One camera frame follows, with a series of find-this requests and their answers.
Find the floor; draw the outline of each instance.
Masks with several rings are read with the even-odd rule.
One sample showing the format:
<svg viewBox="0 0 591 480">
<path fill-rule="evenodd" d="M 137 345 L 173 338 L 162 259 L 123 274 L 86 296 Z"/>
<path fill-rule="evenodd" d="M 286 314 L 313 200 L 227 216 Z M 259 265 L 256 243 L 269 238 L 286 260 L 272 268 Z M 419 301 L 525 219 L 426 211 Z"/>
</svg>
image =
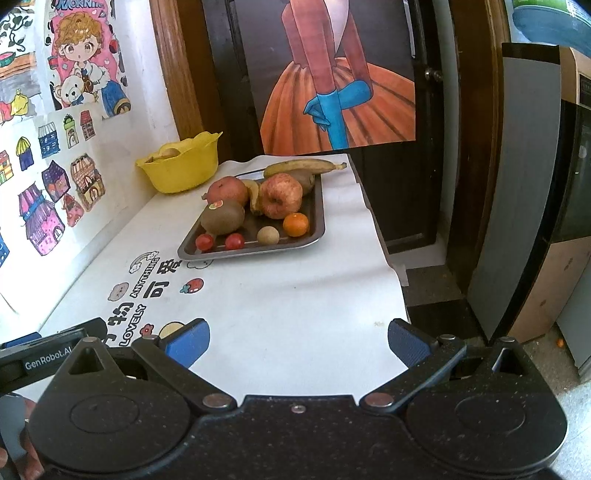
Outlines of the floor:
<svg viewBox="0 0 591 480">
<path fill-rule="evenodd" d="M 471 344 L 483 344 L 480 327 L 445 266 L 438 244 L 391 255 L 403 285 L 411 322 L 430 335 L 453 333 Z M 591 478 L 591 382 L 579 383 L 568 347 L 559 348 L 560 331 L 527 342 L 524 349 L 558 398 L 569 421 L 566 443 L 552 469 L 564 480 Z"/>
</svg>

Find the orange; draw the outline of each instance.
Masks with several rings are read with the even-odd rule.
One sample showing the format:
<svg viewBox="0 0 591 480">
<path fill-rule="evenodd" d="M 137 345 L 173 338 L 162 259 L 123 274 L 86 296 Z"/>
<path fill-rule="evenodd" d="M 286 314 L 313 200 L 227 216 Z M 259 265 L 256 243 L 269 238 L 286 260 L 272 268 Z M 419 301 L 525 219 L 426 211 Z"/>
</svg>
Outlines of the orange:
<svg viewBox="0 0 591 480">
<path fill-rule="evenodd" d="M 305 235 L 310 228 L 308 217 L 303 213 L 291 213 L 283 220 L 283 230 L 289 236 L 297 237 Z"/>
</svg>

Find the cherry tomato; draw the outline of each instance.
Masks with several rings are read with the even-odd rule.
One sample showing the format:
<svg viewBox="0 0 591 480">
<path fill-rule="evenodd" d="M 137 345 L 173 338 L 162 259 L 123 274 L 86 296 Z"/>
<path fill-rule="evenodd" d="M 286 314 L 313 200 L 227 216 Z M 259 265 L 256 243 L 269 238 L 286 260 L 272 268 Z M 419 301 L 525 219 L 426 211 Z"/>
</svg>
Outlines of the cherry tomato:
<svg viewBox="0 0 591 480">
<path fill-rule="evenodd" d="M 244 248 L 244 237 L 239 233 L 233 233 L 226 238 L 226 250 L 240 250 Z"/>
<path fill-rule="evenodd" d="M 213 237 L 211 235 L 209 235 L 209 233 L 203 233 L 203 234 L 199 235 L 197 237 L 197 239 L 195 240 L 195 245 L 202 252 L 206 252 L 208 250 L 211 250 L 213 248 L 214 243 L 215 243 L 215 240 L 213 239 Z"/>
</svg>

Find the yellow bowl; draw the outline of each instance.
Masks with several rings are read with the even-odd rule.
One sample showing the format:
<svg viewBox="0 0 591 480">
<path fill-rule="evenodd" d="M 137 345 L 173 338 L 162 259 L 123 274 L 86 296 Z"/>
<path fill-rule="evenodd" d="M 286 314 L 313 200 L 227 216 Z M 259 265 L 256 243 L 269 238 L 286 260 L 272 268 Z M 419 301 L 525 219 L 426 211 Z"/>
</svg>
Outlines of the yellow bowl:
<svg viewBox="0 0 591 480">
<path fill-rule="evenodd" d="M 167 143 L 158 152 L 148 158 L 135 162 L 141 168 L 152 185 L 162 193 L 178 193 L 190 190 L 208 181 L 217 171 L 217 140 L 222 134 L 201 132 L 195 138 L 188 138 L 182 142 Z M 172 158 L 159 157 L 169 148 L 175 148 L 180 155 Z"/>
</svg>

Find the white table surface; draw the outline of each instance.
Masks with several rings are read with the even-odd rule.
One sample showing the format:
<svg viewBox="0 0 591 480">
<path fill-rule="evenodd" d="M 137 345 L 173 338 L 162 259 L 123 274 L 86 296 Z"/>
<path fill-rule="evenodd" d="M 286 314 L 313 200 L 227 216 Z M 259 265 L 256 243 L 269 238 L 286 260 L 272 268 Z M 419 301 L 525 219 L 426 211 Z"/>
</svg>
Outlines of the white table surface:
<svg viewBox="0 0 591 480">
<path fill-rule="evenodd" d="M 330 155 L 335 163 L 346 155 Z M 406 370 L 388 347 L 394 318 L 407 319 L 402 288 L 388 265 L 371 212 L 351 168 L 323 175 L 326 233 L 309 247 L 291 252 L 215 260 L 202 270 L 184 261 L 175 273 L 150 274 L 136 299 L 132 293 L 147 261 L 129 268 L 143 253 L 160 262 L 177 260 L 177 249 L 206 205 L 211 182 L 276 163 L 261 156 L 241 164 L 223 163 L 215 177 L 191 192 L 156 195 L 98 255 L 60 302 L 42 335 L 51 335 L 94 317 L 107 320 L 113 309 L 134 303 L 128 320 L 109 327 L 118 345 L 138 305 L 145 312 L 133 339 L 147 323 L 154 333 L 169 322 L 202 317 L 211 331 L 207 352 L 191 370 L 241 403 L 247 394 L 352 394 L 358 401 Z M 180 293 L 193 278 L 194 294 Z M 168 281 L 159 298 L 143 298 L 152 281 Z M 116 284 L 129 283 L 119 301 L 108 297 Z M 47 382 L 21 392 L 36 400 Z"/>
</svg>

